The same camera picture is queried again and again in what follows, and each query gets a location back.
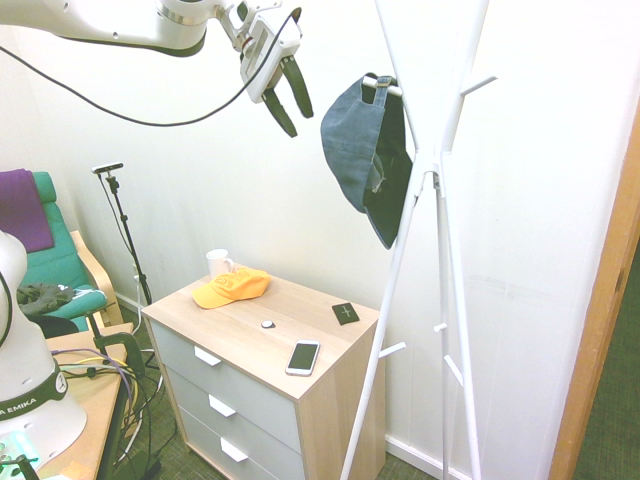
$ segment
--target white drawer handle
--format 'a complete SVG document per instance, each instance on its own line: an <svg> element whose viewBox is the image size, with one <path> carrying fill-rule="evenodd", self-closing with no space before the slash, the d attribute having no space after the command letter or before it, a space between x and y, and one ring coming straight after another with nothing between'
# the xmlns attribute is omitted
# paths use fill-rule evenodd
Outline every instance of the white drawer handle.
<svg viewBox="0 0 640 480"><path fill-rule="evenodd" d="M222 447L222 451L233 458L236 462L241 462L249 458L222 437L220 438L220 446Z"/></svg>
<svg viewBox="0 0 640 480"><path fill-rule="evenodd" d="M216 397L212 395L209 395L209 405L216 412L218 412L220 415L225 417L230 417L231 415L236 413L236 411L233 408L229 407L228 405L225 405L224 403L222 403L220 400L218 400Z"/></svg>
<svg viewBox="0 0 640 480"><path fill-rule="evenodd" d="M204 363L211 365L212 367L220 363L220 359L217 357L214 357L209 352L205 352L204 350L196 346L194 346L193 348L196 351L196 357L198 357Z"/></svg>

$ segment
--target drawer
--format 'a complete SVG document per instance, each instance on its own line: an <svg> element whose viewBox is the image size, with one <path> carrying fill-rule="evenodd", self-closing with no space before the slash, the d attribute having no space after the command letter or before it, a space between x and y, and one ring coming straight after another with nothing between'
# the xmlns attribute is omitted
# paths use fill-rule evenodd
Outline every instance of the drawer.
<svg viewBox="0 0 640 480"><path fill-rule="evenodd" d="M234 480L277 480L276 477L249 457L240 461L234 460L228 453L223 451L225 440L208 429L186 410L181 408L180 416L182 417L189 444L209 459L214 466L218 466L225 473L231 475ZM230 451L229 444L226 444L225 449ZM231 455L242 453L231 451Z"/></svg>
<svg viewBox="0 0 640 480"><path fill-rule="evenodd" d="M178 405L279 480L304 479L302 456L167 367Z"/></svg>
<svg viewBox="0 0 640 480"><path fill-rule="evenodd" d="M164 364L301 453L293 402L151 321Z"/></svg>

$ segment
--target chest of drawers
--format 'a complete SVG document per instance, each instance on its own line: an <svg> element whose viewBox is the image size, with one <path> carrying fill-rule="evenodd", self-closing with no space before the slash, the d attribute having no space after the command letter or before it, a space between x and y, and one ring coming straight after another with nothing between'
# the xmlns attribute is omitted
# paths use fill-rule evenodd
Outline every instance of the chest of drawers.
<svg viewBox="0 0 640 480"><path fill-rule="evenodd" d="M185 443L233 480L338 480L378 312L354 305L360 321L340 326L344 300L275 277L259 298L204 310L191 291L207 280L144 309ZM310 377L285 374L301 339L321 344ZM384 465L384 408L381 361L352 480Z"/></svg>

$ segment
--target blue cap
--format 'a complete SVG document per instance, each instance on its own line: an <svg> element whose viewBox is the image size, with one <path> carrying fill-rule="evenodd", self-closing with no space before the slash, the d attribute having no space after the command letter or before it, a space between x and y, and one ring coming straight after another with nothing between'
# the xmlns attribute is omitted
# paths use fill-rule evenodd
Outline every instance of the blue cap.
<svg viewBox="0 0 640 480"><path fill-rule="evenodd" d="M327 111L320 132L342 193L367 214L389 249L398 235L413 164L405 147L402 99L387 95L395 79L366 76L377 79L377 86L364 85L364 77L351 85Z"/></svg>

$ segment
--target green carpet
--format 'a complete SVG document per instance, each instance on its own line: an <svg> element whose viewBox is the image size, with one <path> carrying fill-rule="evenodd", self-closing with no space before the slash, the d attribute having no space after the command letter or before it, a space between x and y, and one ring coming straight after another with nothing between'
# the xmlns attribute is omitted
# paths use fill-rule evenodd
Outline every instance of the green carpet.
<svg viewBox="0 0 640 480"><path fill-rule="evenodd" d="M640 255L631 268L573 479L640 479Z"/></svg>
<svg viewBox="0 0 640 480"><path fill-rule="evenodd" d="M122 314L126 322L137 321L136 316L126 309L122 309ZM144 325L136 334L140 348L151 348L149 336L145 331ZM148 369L147 374L157 378L159 373L157 370ZM145 389L148 394L153 393L153 383L145 382ZM168 439L159 454L160 463L162 465L158 474L153 477L154 480L225 480L226 477L218 473L208 463L202 460L193 452L187 452L184 442L180 434L173 436L175 431L175 417L169 403L169 398L164 388L150 403L151 408L151 451L161 448ZM138 438L131 449L130 454L149 449L149 423L143 423ZM126 446L126 442L122 442L122 448ZM123 460L123 467L126 466L126 460ZM414 468L408 463L387 453L386 463L378 475L376 480L435 480L430 475Z"/></svg>

